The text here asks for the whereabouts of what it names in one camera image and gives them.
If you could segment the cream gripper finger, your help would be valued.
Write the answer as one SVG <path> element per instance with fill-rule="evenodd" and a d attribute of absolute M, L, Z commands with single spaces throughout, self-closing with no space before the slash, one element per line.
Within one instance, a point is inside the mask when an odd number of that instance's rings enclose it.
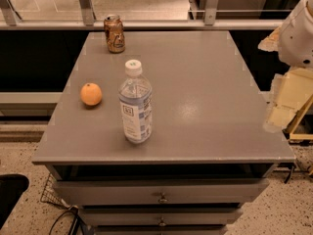
<path fill-rule="evenodd" d="M 312 95 L 312 68 L 291 67 L 284 75 L 276 74 L 263 128 L 272 133 L 286 129 Z"/>
<path fill-rule="evenodd" d="M 275 28 L 268 36 L 259 42 L 258 49 L 266 52 L 278 52 L 280 50 L 280 32 L 280 27 Z"/>

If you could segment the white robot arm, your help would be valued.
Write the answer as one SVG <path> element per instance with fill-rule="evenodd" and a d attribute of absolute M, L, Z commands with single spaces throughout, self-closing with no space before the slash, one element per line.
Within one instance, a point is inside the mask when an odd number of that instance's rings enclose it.
<path fill-rule="evenodd" d="M 258 48 L 277 52 L 279 60 L 290 67 L 284 75 L 274 75 L 263 123 L 265 130 L 278 132 L 288 127 L 313 95 L 313 0 L 300 0 Z"/>

